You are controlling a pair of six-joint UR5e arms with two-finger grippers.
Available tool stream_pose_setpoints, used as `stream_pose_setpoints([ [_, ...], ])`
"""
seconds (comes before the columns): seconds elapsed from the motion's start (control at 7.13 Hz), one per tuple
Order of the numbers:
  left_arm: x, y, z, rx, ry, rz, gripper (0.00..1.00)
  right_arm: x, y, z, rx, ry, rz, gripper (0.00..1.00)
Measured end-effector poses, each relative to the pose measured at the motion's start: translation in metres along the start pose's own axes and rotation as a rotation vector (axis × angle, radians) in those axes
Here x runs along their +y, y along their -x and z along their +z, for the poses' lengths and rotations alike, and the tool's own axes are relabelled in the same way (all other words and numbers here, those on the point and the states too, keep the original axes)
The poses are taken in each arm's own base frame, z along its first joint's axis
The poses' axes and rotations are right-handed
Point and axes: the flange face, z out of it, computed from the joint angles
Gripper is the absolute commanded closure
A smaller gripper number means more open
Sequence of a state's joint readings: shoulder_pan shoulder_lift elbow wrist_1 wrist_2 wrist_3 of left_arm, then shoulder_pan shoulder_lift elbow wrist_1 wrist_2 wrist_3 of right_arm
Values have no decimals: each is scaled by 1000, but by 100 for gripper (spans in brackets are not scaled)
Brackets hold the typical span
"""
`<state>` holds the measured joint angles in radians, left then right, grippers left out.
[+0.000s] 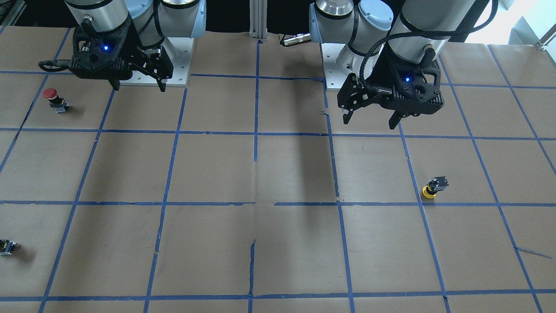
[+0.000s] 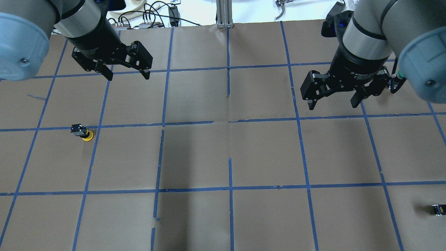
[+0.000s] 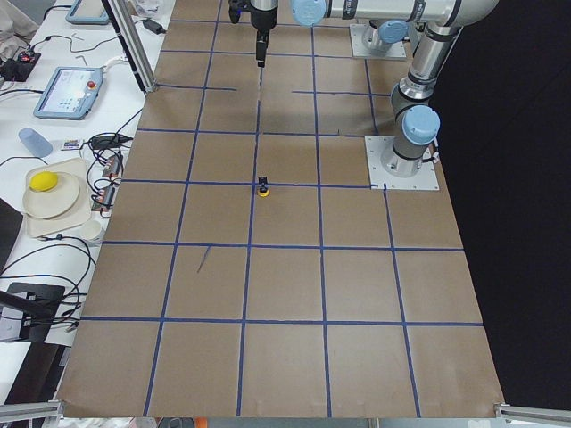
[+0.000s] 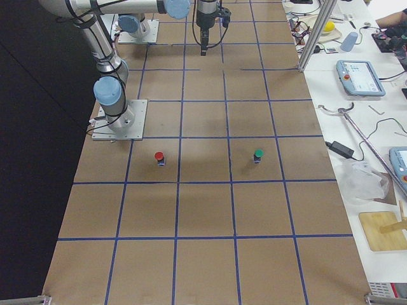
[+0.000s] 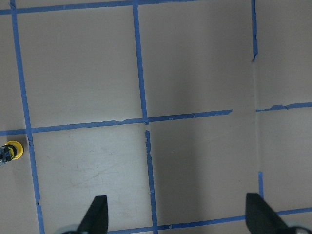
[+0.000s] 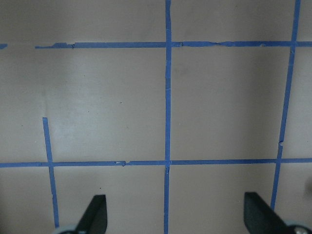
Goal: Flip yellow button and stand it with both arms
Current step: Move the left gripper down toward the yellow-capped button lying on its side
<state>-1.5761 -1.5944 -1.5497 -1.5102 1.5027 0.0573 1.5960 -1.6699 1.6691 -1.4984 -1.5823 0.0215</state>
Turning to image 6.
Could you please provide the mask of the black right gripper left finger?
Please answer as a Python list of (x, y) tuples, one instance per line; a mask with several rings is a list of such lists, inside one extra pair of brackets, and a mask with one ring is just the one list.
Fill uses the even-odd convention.
[(75, 228), (77, 234), (104, 234), (108, 226), (105, 195), (95, 195)]

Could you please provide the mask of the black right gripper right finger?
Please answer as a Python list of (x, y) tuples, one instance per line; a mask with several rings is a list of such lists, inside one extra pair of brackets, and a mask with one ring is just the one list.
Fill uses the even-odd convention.
[(256, 193), (244, 194), (244, 224), (250, 234), (291, 234), (292, 230)]

